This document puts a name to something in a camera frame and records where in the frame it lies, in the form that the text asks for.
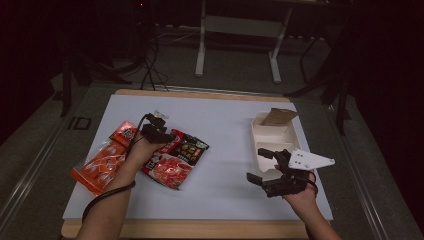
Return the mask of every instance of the white tabletop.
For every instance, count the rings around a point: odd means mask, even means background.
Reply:
[[[135,125],[155,110],[168,115],[166,127],[198,137],[210,145],[179,191],[139,173],[132,190],[128,219],[299,220],[280,197],[267,198],[246,180],[255,173],[251,122],[272,107],[296,110],[292,103],[155,96],[112,95],[91,146],[98,149],[125,120]],[[301,149],[309,151],[299,117],[293,119]],[[317,202],[324,217],[332,213],[320,178]],[[63,218],[81,219],[94,198],[77,183]]]

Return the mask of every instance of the orange snack bag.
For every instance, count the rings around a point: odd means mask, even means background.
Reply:
[[[124,121],[94,157],[72,168],[71,176],[96,196],[102,194],[125,161],[128,145],[136,132],[132,123]]]

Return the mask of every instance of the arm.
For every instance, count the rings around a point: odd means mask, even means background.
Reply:
[[[131,184],[142,167],[163,144],[150,144],[141,139],[134,144],[132,150],[119,169],[114,179],[106,186],[105,192]],[[90,210],[77,239],[117,239],[127,213],[131,190],[107,197]]]
[[[310,174],[310,179],[315,181],[312,174]],[[321,214],[315,200],[315,191],[309,184],[305,191],[298,194],[285,195],[283,199],[291,205],[294,212],[305,223],[309,232],[315,239],[341,239],[331,227],[330,223]]]

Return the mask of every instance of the black gripper mount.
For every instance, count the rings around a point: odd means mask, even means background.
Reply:
[[[175,134],[165,133],[166,127],[164,126],[166,122],[162,118],[155,117],[151,113],[146,114],[144,117],[149,120],[150,124],[144,124],[140,133],[149,143],[169,143],[175,139]]]
[[[262,187],[267,197],[284,196],[288,194],[296,194],[306,189],[308,184],[309,171],[291,169],[288,164],[291,153],[284,149],[283,151],[270,151],[264,148],[258,149],[258,155],[268,159],[275,158],[277,160],[279,170],[283,175],[278,179],[263,181],[259,176],[247,173],[247,180],[255,185]]]

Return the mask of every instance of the dark background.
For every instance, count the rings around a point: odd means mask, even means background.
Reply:
[[[76,43],[79,40],[89,43],[79,47],[97,61],[107,62],[114,51],[122,53],[104,42],[106,33],[100,30],[102,25],[94,14],[95,6],[89,2],[72,1],[71,5],[66,1],[47,0],[1,3],[0,144],[54,94],[49,80],[62,71],[63,54],[58,39],[64,30],[70,30],[67,33],[71,36],[80,36],[73,39]],[[178,27],[199,23],[200,1],[160,0],[155,3],[160,25]],[[346,26],[350,38],[340,43],[345,51],[339,58],[348,59],[355,66],[349,92],[355,96],[423,231],[423,4],[420,1],[359,3],[359,10]],[[265,19],[280,17],[272,5],[265,11],[240,11],[237,14],[260,13],[258,16],[263,16],[263,12],[268,12]],[[304,23],[314,18],[313,12],[308,8],[295,12],[289,34],[310,36],[311,27]],[[74,19],[71,28],[67,25],[69,19]]]

